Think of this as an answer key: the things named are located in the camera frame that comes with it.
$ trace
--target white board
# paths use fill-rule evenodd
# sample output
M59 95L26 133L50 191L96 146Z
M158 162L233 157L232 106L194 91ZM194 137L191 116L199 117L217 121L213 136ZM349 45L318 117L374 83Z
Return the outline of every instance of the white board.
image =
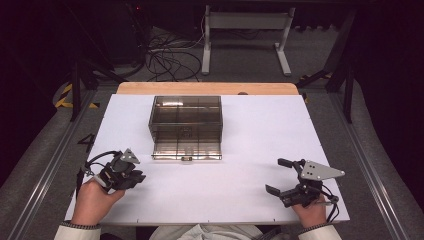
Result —
M154 96L113 95L89 159L112 150L131 148L147 176L127 190L103 224L286 224L298 218L265 184L281 191L298 184L294 169L277 164L328 161L301 96L224 95L222 160L181 162L152 160L153 140L148 122ZM99 159L105 164L111 157ZM99 173L101 167L92 170ZM334 179L324 180L340 197L338 221L349 220ZM66 219L74 210L71 202Z

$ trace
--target sleeve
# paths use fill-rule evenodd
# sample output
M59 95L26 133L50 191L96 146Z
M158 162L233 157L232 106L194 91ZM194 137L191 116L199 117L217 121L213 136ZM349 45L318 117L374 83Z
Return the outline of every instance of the sleeve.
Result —
M70 224L62 223L56 232L54 240L99 240L100 227L75 228Z
M320 227L299 235L299 240L341 240L333 225Z

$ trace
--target metal frame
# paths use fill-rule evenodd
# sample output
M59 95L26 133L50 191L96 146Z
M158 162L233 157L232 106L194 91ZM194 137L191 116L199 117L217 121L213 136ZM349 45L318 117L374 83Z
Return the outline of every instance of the metal frame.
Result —
M343 22L340 32L337 35L336 42L334 43L330 55L328 56L327 61L325 62L323 70L320 70L312 76L306 77L304 80L296 83L297 88L303 88L308 84L315 82L318 79L324 77L325 75L333 72L325 88L328 92L337 92L342 86L343 82L346 80L343 113L349 123L352 123L350 112L352 105L354 78L354 71L351 66L353 59L352 57L344 56L343 53L346 46L346 42L349 38L350 30L355 20L356 12L357 8L352 8L346 16L346 19Z
M210 6L205 11L205 47L203 49L202 74L209 74L211 58L210 29L284 29L280 42L275 43L275 50L285 76L291 76L291 70L284 54L284 46L289 35L295 8L289 13L227 13L211 12Z
M386 191L386 188L384 187L383 182L380 179L380 176L372 165L371 159L367 156L364 149L362 148L354 126L350 124L344 117L344 109L342 107L341 100L335 93L330 93L329 97L334 109L340 117L340 121L343 123L343 127L349 136L350 142L353 144L358 165L364 174L364 178L368 183L370 191L378 208L380 209L381 216L383 217L392 238L410 239L395 212L393 203L390 200L390 197Z
M37 213L39 207L41 206L41 203L44 200L45 195L47 194L47 191L50 188L51 183L53 182L54 176L56 175L63 159L65 158L65 155L69 148L69 143L72 137L74 136L76 130L78 129L81 119L83 118L85 111L88 109L90 103L92 102L95 94L95 91L90 90L84 96L81 114L79 114L74 119L74 121L71 121L69 123L64 136L62 137L52 158L50 159L49 164L47 165L46 170L44 171L38 183L35 185L31 197L29 198L24 210L19 216L18 221L10 232L9 237L7 238L8 240L17 240L24 238L25 233L27 232L32 220L35 217L35 214Z

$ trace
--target human hand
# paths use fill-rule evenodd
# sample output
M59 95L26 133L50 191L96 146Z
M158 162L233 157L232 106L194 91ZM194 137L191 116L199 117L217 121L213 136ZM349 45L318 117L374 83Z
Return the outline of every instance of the human hand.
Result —
M325 202L324 195L321 194L318 200L312 202L305 208L301 204L292 206L304 228L327 223L325 204L320 204L319 202Z
M112 205L121 199L125 190L108 194L93 178L81 185L71 223L83 226L97 225Z

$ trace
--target metal rail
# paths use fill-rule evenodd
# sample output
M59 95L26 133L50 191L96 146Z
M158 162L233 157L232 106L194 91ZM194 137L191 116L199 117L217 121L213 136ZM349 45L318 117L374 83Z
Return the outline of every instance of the metal rail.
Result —
M95 91L88 91L83 99L81 113L76 117L75 121L70 122L66 128L65 134L60 140L59 145L57 146L55 152L53 153L52 158L50 159L49 164L46 167L43 175L41 176L38 183L35 185L34 191L31 194L24 210L19 216L18 221L13 227L11 233L9 234L8 240L19 240L23 239L26 231L29 228L32 220L34 219L35 214L37 213L38 208L40 207L44 197L46 196L47 190L49 189L54 176L59 169L62 160L68 150L68 145L76 129L81 122L82 117L84 116L85 111L88 109L91 101L93 100Z
M370 187L374 200L376 201L377 206L380 209L381 215L383 216L383 219L387 225L390 234L392 235L392 238L409 239L408 234L400 223L400 220L393 207L393 204L389 198L389 195L387 194L387 191L380 177L378 176L377 171L375 170L369 157L362 148L361 142L359 141L359 137L355 131L355 128L352 124L349 124L344 117L341 100L339 99L337 94L330 93L328 95L330 97L331 103L333 104L333 107L335 108L336 112L340 117L341 122L343 123L346 132L349 135L350 141L352 142L355 150L354 152L358 164L361 168L362 173L364 174L368 186Z

